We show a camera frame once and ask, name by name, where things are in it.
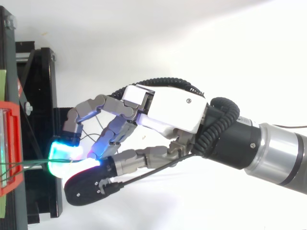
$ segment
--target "white backdrop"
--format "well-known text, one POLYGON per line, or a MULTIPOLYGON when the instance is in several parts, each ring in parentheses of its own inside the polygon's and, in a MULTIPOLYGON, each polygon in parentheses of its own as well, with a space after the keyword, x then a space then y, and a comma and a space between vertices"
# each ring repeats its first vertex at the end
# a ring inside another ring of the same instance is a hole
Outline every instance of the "white backdrop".
MULTIPOLYGON (((57 53, 58 106, 178 77, 258 123, 306 125, 305 0, 0 0, 16 40, 57 53)), ((110 116, 99 116, 105 126, 110 116)), ((100 132, 96 121, 85 124, 100 132)), ((295 130, 307 135, 306 130, 295 130)), ((91 145, 84 140, 85 150, 91 145)), ((121 150, 168 142, 139 127, 121 150)), ((194 158, 34 230, 303 230, 307 196, 194 158)))

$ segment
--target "screw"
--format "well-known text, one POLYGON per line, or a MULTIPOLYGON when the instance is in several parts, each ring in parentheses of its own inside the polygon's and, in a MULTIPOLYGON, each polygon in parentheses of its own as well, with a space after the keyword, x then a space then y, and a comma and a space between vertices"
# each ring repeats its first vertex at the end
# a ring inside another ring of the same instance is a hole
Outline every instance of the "screw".
POLYGON ((56 54, 52 53, 51 54, 51 61, 55 62, 57 60, 56 54))
POLYGON ((33 111, 33 107, 31 106, 31 104, 29 102, 26 102, 24 104, 24 110, 25 110, 25 114, 27 114, 29 116, 31 114, 31 112, 33 111))
POLYGON ((15 30, 17 28, 17 20, 14 15, 9 15, 4 20, 5 27, 9 30, 15 30))

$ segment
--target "robotic hand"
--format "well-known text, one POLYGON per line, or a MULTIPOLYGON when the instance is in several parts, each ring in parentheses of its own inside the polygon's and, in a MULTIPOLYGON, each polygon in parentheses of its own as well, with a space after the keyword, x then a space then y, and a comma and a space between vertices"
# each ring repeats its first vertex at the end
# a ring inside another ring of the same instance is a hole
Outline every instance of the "robotic hand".
POLYGON ((244 169, 249 175, 307 194, 306 137, 240 117, 237 105, 226 98, 214 98, 209 105, 203 94, 184 80, 142 81, 110 96, 82 102, 68 112, 60 141, 78 146, 82 122, 101 110, 116 117, 88 153, 88 158, 98 164, 65 183, 66 198, 72 205, 101 200, 192 156, 244 169), (137 125, 175 140, 168 148, 130 149, 116 154, 137 125), (154 170, 126 182, 110 181, 143 167, 154 170))

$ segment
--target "green wire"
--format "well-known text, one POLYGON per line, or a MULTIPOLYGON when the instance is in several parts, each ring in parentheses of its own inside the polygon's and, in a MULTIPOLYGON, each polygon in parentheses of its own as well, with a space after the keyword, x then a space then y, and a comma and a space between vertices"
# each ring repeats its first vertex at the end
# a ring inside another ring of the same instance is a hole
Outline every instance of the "green wire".
POLYGON ((24 173, 25 171, 29 170, 29 169, 32 169, 33 167, 37 166, 37 165, 41 165, 41 164, 44 164, 44 163, 48 163, 48 162, 54 162, 54 163, 75 163, 75 162, 80 162, 80 161, 83 161, 83 160, 68 160, 68 159, 42 159, 42 160, 31 160, 31 161, 22 161, 22 162, 10 162, 10 163, 0 163, 0 164, 13 164, 14 166, 10 167, 7 171, 5 171, 3 174, 0 175, 0 178, 2 176, 4 176, 6 173, 8 173, 9 171, 11 171, 13 168, 19 166, 19 165, 23 165, 23 164, 31 164, 31 166, 27 169, 23 169, 21 170, 20 172, 14 174, 13 176, 10 176, 4 180, 1 180, 0 182, 3 182, 3 181, 7 181, 7 180, 10 180, 12 179, 13 177, 21 174, 21 173, 24 173))
POLYGON ((24 169, 24 170, 22 170, 22 171, 20 171, 20 172, 18 172, 18 173, 16 173, 16 174, 14 174, 13 176, 10 176, 10 177, 4 179, 4 180, 1 180, 0 182, 8 181, 8 180, 10 180, 10 179, 13 179, 15 176, 17 176, 17 175, 19 175, 19 174, 21 174, 21 173, 24 173, 25 171, 27 171, 27 170, 29 170, 29 169, 32 169, 33 167, 35 167, 35 166, 37 166, 37 165, 40 165, 40 164, 41 164, 41 163, 33 164, 33 165, 31 165, 29 168, 24 169))

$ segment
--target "silver cylindrical joint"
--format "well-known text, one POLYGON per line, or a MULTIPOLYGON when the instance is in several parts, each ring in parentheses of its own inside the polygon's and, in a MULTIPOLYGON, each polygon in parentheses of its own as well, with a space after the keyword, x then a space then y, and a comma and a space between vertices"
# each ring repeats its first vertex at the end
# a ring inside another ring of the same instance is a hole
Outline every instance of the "silver cylindrical joint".
POLYGON ((280 184, 292 171, 297 154, 295 133, 269 124, 261 124, 261 145, 253 162, 245 168, 248 175, 280 184))
POLYGON ((307 137, 261 124, 261 146, 248 175, 307 194, 307 137))

